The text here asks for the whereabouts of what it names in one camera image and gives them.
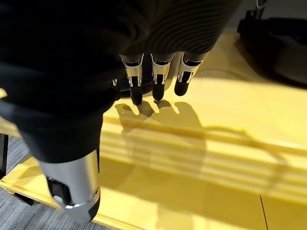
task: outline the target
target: prosthetic hand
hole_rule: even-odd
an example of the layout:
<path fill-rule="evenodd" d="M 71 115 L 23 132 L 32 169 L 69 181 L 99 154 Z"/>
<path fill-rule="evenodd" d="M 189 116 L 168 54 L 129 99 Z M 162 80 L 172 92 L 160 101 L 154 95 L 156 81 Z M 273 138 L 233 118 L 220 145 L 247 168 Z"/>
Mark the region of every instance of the prosthetic hand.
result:
<path fill-rule="evenodd" d="M 151 54 L 153 97 L 161 100 L 174 53 L 184 51 L 175 86 L 184 95 L 239 2 L 0 3 L 0 87 L 7 92 L 0 115 L 17 125 L 50 194 L 74 220 L 91 221 L 103 199 L 100 130 L 118 77 L 126 70 L 140 104 L 143 54 Z"/>

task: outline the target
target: yellow table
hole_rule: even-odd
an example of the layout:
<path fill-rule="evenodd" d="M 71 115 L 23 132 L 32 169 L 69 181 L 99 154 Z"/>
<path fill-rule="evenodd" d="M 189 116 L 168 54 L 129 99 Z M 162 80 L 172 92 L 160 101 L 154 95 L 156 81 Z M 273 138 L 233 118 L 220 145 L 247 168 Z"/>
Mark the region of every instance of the yellow table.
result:
<path fill-rule="evenodd" d="M 225 31 L 192 79 L 165 100 L 120 99 L 104 114 L 102 199 L 94 221 L 123 230 L 300 230 L 307 226 L 306 90 L 262 77 Z M 0 121 L 0 133 L 19 136 Z M 0 186 L 47 205 L 34 158 Z"/>

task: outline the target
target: black fabric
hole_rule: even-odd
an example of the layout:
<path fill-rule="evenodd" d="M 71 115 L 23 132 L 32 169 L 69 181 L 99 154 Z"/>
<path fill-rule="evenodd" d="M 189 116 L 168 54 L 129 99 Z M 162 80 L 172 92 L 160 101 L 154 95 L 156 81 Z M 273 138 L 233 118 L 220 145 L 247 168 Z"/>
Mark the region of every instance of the black fabric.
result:
<path fill-rule="evenodd" d="M 82 157 L 99 147 L 112 79 L 125 76 L 119 54 L 205 53 L 239 2 L 0 1 L 0 115 L 39 160 Z"/>

